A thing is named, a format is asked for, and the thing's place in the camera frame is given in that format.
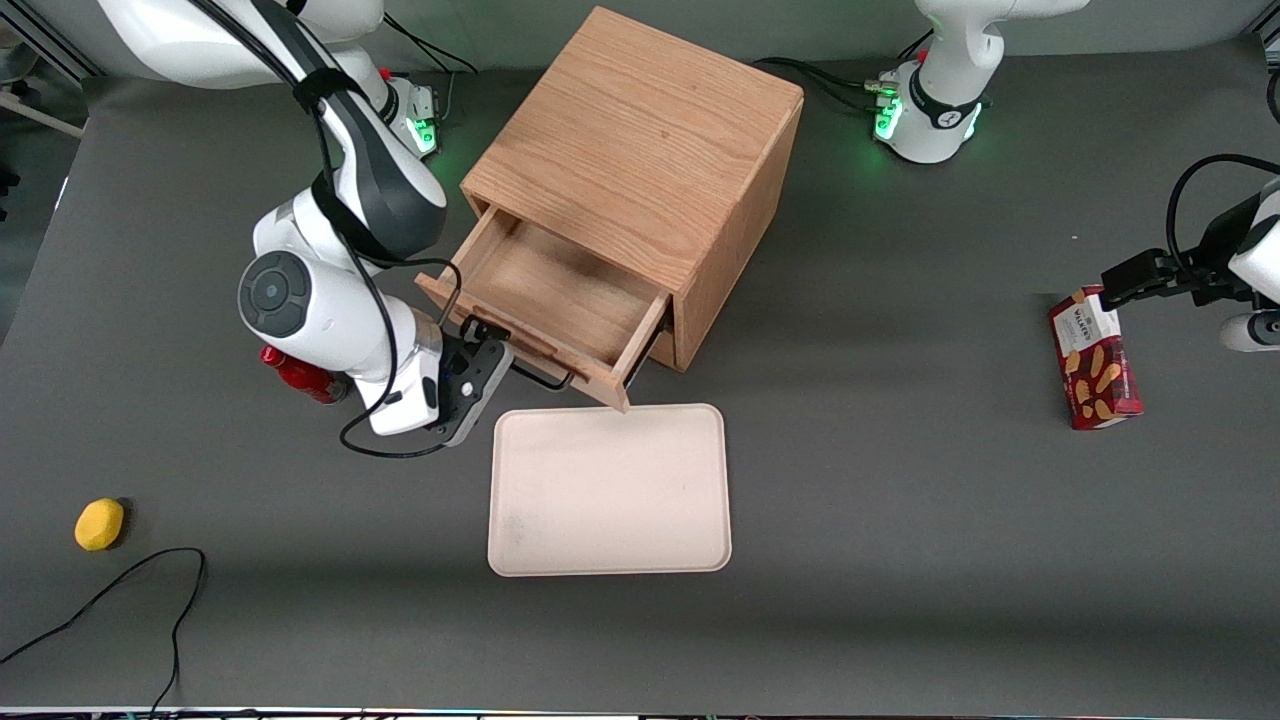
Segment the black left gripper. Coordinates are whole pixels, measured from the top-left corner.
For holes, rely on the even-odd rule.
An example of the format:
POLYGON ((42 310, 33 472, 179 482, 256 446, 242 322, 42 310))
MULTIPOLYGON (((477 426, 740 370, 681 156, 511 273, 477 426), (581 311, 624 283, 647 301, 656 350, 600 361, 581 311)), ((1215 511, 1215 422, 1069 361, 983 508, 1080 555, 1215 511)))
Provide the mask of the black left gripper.
POLYGON ((1219 214, 1204 228, 1199 245, 1190 250, 1181 250, 1176 240, 1179 202, 1179 197, 1170 199, 1166 213, 1170 255, 1165 250, 1147 249, 1103 272, 1100 306, 1111 313, 1146 299, 1189 293, 1197 307, 1219 300, 1262 307, 1261 295, 1228 268, 1251 232, 1260 196, 1253 193, 1219 214))

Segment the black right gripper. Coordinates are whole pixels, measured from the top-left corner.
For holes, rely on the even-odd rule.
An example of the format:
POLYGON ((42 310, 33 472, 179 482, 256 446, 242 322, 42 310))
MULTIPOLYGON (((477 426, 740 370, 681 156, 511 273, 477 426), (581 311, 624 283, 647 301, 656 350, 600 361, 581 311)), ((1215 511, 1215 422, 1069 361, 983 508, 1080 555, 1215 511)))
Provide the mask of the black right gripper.
POLYGON ((493 373, 493 348, 509 350, 511 333, 488 325, 479 316, 467 316, 460 325, 460 338, 444 334, 440 372, 436 380, 439 416, 431 433, 470 433, 485 402, 493 373))

